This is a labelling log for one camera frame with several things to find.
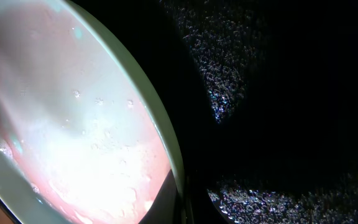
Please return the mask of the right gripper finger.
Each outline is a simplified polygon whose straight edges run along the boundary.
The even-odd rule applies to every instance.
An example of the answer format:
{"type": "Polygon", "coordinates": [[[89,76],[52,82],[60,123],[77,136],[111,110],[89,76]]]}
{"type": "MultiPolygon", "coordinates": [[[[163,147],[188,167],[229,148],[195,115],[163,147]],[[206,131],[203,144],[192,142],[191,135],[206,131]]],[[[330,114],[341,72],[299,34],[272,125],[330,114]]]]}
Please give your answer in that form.
{"type": "Polygon", "coordinates": [[[170,170],[151,208],[139,224],[182,224],[181,209],[181,199],[170,170]]]}

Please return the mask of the light blue plate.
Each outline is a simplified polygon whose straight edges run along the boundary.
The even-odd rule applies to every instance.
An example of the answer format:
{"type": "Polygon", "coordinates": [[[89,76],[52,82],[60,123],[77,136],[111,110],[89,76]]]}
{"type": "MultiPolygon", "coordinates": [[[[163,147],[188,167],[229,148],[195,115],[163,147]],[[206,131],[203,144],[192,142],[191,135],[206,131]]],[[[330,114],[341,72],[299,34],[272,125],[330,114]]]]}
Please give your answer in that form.
{"type": "Polygon", "coordinates": [[[0,204],[16,223],[139,223],[177,137],[119,39],[71,1],[0,1],[0,204]]]}

